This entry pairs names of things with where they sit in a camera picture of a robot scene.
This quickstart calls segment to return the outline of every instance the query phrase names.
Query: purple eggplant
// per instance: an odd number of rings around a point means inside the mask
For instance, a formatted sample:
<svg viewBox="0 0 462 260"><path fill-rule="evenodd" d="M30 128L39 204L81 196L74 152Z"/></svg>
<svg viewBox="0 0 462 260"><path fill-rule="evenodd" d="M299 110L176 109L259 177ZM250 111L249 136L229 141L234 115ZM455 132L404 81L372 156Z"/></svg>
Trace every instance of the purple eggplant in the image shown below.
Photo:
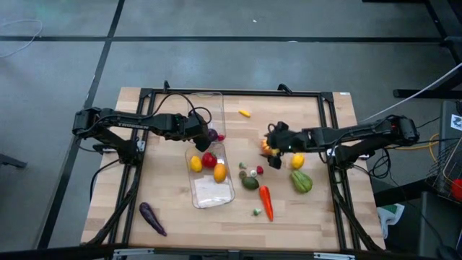
<svg viewBox="0 0 462 260"><path fill-rule="evenodd" d="M167 236L167 233L159 223L159 220L157 220L156 215L154 215L154 212L152 211L148 203L142 202L139 205L139 211L143 216L144 220L146 220L146 222L148 222L148 224L150 224L152 228L154 228L160 235Z"/></svg>
<svg viewBox="0 0 462 260"><path fill-rule="evenodd" d="M215 129L209 129L209 139L210 141L215 141L218 138L218 133Z"/></svg>

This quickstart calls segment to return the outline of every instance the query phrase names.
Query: white cable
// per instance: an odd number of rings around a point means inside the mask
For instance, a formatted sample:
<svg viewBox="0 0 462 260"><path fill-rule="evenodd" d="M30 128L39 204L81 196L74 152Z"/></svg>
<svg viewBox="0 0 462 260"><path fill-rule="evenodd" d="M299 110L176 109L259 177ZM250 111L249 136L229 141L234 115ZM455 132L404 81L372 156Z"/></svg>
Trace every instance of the white cable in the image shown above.
<svg viewBox="0 0 462 260"><path fill-rule="evenodd" d="M457 65L456 67L454 67L454 69L451 69L448 73L446 73L446 74L445 74L444 76L442 76L441 78L437 79L437 80L436 80L435 82L433 82L432 84L426 86L424 89L418 91L417 93L413 94L412 96L408 97L407 99L401 100L400 102L396 103L395 105L392 105L392 106L390 106L390 107L388 107L388 108L386 108L386 109L384 109L384 110L382 110L382 111L380 111L380 112L378 112L378 113L375 113L375 114L371 115L370 117L368 117L368 118L366 118L366 119L364 119L364 120L361 120L360 122L364 122L364 121L366 121L366 120L368 120L368 119L371 119L371 118L373 118L373 117L376 117L376 116L380 115L381 113L384 113L384 112L386 112L386 111L389 111L390 109L396 107L397 105L400 105L400 104L406 102L407 100L412 99L413 97L415 97L415 96L417 96L418 94L424 92L425 90L428 90L429 88L431 88L431 87L433 87L433 86L439 84L441 81L444 80L444 78L446 78L447 76L449 76L451 73L453 73L456 69L460 68L461 66L462 66L462 63L459 64L459 65Z"/></svg>
<svg viewBox="0 0 462 260"><path fill-rule="evenodd" d="M6 55L0 56L0 59L1 59L1 58L9 57L9 56L11 56L11 55L13 55L13 54L15 54L15 53L18 53L18 52L24 50L25 48L27 48L27 47L34 41L35 37L37 37L37 35L39 35L39 33L42 32L43 23L42 23L42 21L37 20L37 19L21 19L21 20L12 21L12 22L6 22L6 23L0 25L0 28L5 27L5 26L8 26L8 25L13 25L13 24L15 24L15 23L20 23L20 22L39 22L39 23L40 23L40 29L34 34L34 36L32 36L32 39L31 39L28 43L26 43L26 45L22 46L21 48L19 48L19 49L13 51L13 52L11 52L11 53L8 53L8 54L6 54Z"/></svg>

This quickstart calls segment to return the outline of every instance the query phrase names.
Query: orange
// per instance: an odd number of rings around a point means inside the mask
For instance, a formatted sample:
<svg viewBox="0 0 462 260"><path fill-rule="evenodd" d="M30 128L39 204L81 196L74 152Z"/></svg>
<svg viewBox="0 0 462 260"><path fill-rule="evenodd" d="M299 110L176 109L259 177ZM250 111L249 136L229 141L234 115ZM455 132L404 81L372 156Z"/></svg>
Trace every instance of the orange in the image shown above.
<svg viewBox="0 0 462 260"><path fill-rule="evenodd" d="M214 179L217 183L221 183L226 179L226 166L222 163L217 163L214 168Z"/></svg>

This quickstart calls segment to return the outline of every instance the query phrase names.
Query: red tomato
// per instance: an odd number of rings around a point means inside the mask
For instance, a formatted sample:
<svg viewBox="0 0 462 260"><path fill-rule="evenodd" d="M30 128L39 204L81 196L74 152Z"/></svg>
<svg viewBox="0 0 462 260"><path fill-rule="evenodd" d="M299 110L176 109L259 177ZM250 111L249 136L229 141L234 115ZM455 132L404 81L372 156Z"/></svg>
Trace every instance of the red tomato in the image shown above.
<svg viewBox="0 0 462 260"><path fill-rule="evenodd" d="M455 180L451 184L450 190L452 191L454 198L458 201L462 201L462 179Z"/></svg>
<svg viewBox="0 0 462 260"><path fill-rule="evenodd" d="M211 152L206 152L202 156L202 165L206 168L213 168L217 164L217 158Z"/></svg>

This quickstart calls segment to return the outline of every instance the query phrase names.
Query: green vegetable piece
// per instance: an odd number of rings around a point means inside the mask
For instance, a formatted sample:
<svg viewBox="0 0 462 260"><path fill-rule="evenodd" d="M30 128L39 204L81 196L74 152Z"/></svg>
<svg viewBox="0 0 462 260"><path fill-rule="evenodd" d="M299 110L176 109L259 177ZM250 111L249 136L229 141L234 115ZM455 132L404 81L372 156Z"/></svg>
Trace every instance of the green vegetable piece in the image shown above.
<svg viewBox="0 0 462 260"><path fill-rule="evenodd" d="M250 190L258 189L258 187L260 187L260 184L258 184L257 179L254 177L245 177L243 179L243 185L246 189Z"/></svg>
<svg viewBox="0 0 462 260"><path fill-rule="evenodd" d="M247 173L246 173L244 170L240 171L240 172L239 172L239 179L242 180L242 179L244 179L245 177L247 177Z"/></svg>
<svg viewBox="0 0 462 260"><path fill-rule="evenodd" d="M294 183L295 190L300 193L307 193L311 191L313 187L313 180L310 176L302 173L300 170L294 170L290 175L292 182Z"/></svg>
<svg viewBox="0 0 462 260"><path fill-rule="evenodd" d="M253 215L258 216L261 213L261 209L253 209Z"/></svg>
<svg viewBox="0 0 462 260"><path fill-rule="evenodd" d="M247 169L247 165L244 162L239 162L239 169Z"/></svg>

